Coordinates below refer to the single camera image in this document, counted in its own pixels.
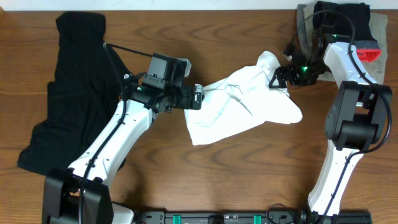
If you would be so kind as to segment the white t-shirt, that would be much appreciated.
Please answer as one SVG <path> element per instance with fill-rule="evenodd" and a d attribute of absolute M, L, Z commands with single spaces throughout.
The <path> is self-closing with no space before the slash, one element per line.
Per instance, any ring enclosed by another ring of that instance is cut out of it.
<path fill-rule="evenodd" d="M 294 124 L 302 120 L 301 109 L 286 88 L 269 88 L 280 63 L 270 51 L 257 64 L 203 88 L 200 110 L 185 110 L 187 129 L 194 146 L 207 145 L 247 131 L 265 122 Z"/>

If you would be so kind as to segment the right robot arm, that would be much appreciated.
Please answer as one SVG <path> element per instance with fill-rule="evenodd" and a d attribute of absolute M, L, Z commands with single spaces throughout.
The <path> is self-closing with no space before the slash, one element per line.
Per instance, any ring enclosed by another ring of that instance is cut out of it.
<path fill-rule="evenodd" d="M 317 35 L 310 64 L 277 68 L 269 87 L 311 85 L 325 70 L 334 76 L 338 93 L 325 121 L 326 158 L 307 199 L 307 221 L 311 223 L 339 215 L 354 168 L 365 154 L 385 143 L 392 125 L 392 90 L 370 77 L 358 58 L 353 36 Z"/>

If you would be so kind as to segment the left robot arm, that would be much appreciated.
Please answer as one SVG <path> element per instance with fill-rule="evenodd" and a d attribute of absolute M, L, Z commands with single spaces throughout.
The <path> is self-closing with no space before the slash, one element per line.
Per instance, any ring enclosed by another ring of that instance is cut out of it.
<path fill-rule="evenodd" d="M 109 188 L 127 154 L 163 111 L 199 110 L 200 84 L 163 89 L 132 83 L 92 145 L 66 170 L 45 178 L 42 223 L 132 223 L 134 212 L 111 200 Z"/>

